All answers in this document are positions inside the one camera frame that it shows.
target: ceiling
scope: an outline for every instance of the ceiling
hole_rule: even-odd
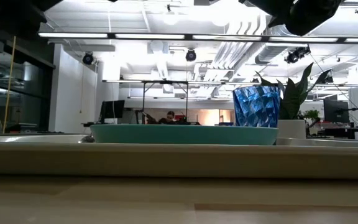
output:
[[[309,35],[358,36],[356,8],[340,7],[333,18]],[[45,32],[262,34],[266,21],[269,21],[266,13],[256,7],[246,7],[236,0],[220,0],[212,6],[194,6],[192,0],[118,0],[115,3],[107,0],[63,0],[45,14],[48,24],[41,28]],[[317,62],[313,66],[312,75],[333,68],[334,81],[346,83],[349,70],[354,70],[358,64],[358,45],[310,44],[312,56],[308,55],[294,64],[284,62],[284,57],[294,47],[284,47],[268,64],[256,65],[254,58],[260,53],[260,47],[251,43],[164,41],[168,48],[183,47],[183,50],[169,50],[163,57],[153,54],[148,46],[150,42],[146,40],[70,40],[64,43],[67,51],[77,55],[84,54],[81,49],[85,46],[115,46],[113,54],[120,59],[121,75],[127,79],[135,79],[139,75],[151,77],[153,71],[155,74],[167,70],[175,74],[175,77],[168,76],[168,79],[182,80],[186,79],[186,71],[198,73],[198,67],[208,66],[233,71],[228,75],[227,71],[219,73],[219,70],[210,70],[193,77],[204,77],[204,81],[219,81],[229,76],[232,82],[250,82],[255,78],[254,71],[258,71],[268,80],[279,79],[285,82],[287,77],[299,79],[307,65]],[[194,62],[185,60],[187,49],[195,49],[197,59]]]

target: blue glass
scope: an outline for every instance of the blue glass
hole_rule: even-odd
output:
[[[280,89],[275,86],[249,86],[233,91],[236,126],[277,128]]]

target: person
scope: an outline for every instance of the person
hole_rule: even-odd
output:
[[[167,113],[167,123],[174,121],[175,113],[173,111],[169,111]]]

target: potted plant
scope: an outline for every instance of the potted plant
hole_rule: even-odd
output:
[[[278,86],[283,92],[283,98],[280,101],[280,114],[278,120],[278,137],[279,138],[305,138],[306,128],[305,121],[297,119],[301,104],[306,100],[308,93],[314,88],[316,84],[324,83],[327,74],[330,70],[323,72],[316,80],[316,82],[308,88],[308,78],[311,73],[313,63],[306,67],[303,71],[301,80],[294,83],[291,78],[288,78],[287,87],[277,80],[276,83],[270,83],[262,78],[257,73],[263,86]]]

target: teal plate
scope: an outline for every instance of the teal plate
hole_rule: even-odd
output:
[[[97,143],[272,145],[277,128],[96,124]]]

